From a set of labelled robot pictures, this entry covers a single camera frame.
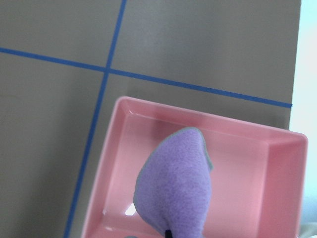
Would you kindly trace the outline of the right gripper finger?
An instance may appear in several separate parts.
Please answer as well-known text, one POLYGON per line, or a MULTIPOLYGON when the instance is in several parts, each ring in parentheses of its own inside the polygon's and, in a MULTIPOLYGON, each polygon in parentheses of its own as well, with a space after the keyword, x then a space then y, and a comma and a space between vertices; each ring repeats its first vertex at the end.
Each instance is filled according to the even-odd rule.
POLYGON ((165 231, 165 238, 172 238, 172 232, 171 232, 171 230, 166 230, 166 231, 165 231))

